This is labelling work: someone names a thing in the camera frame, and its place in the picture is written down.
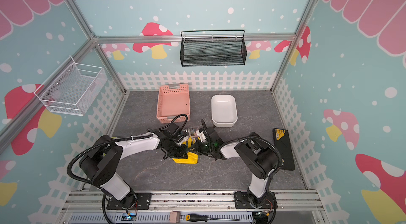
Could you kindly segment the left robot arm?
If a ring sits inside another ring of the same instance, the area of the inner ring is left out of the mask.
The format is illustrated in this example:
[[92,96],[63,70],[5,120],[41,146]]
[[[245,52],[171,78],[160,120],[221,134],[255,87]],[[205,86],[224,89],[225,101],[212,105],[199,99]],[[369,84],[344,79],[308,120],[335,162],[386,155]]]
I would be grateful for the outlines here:
[[101,136],[93,146],[75,156],[67,166],[70,178],[90,184],[118,202],[123,209],[138,203],[134,190],[116,172],[120,161],[130,155],[161,149],[164,158],[186,158],[187,147],[181,145],[186,133],[169,124],[145,134],[124,138]]

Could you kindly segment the spoon with teal handle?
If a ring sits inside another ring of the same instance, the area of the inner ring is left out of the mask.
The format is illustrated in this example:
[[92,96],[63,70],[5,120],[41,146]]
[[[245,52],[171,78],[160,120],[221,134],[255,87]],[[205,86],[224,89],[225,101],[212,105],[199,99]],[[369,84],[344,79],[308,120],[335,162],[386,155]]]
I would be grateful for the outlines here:
[[190,129],[190,137],[195,137],[196,135],[196,129],[195,128],[191,128]]

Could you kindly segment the yellow paper napkin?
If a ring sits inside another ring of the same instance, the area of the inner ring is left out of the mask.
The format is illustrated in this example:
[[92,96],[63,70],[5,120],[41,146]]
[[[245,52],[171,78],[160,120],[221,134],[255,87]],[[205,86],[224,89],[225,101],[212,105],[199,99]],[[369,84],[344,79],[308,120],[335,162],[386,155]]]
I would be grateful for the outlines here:
[[[184,138],[180,146],[187,146],[188,148],[191,147],[192,143],[194,143],[195,140],[193,139],[193,136],[189,136],[188,139]],[[197,164],[198,163],[198,158],[199,155],[195,153],[188,152],[187,158],[173,158],[173,161],[175,163],[180,163],[180,164]]]

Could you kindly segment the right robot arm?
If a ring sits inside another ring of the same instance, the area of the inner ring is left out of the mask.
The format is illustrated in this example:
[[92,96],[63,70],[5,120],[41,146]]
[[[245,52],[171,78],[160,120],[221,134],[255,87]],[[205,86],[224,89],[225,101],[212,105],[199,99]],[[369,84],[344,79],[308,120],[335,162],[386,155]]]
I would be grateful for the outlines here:
[[275,196],[269,191],[273,176],[282,168],[283,160],[279,150],[256,133],[224,142],[214,127],[207,127],[202,120],[200,139],[190,151],[215,160],[239,157],[252,173],[247,192],[237,192],[235,201],[252,208],[276,208]]

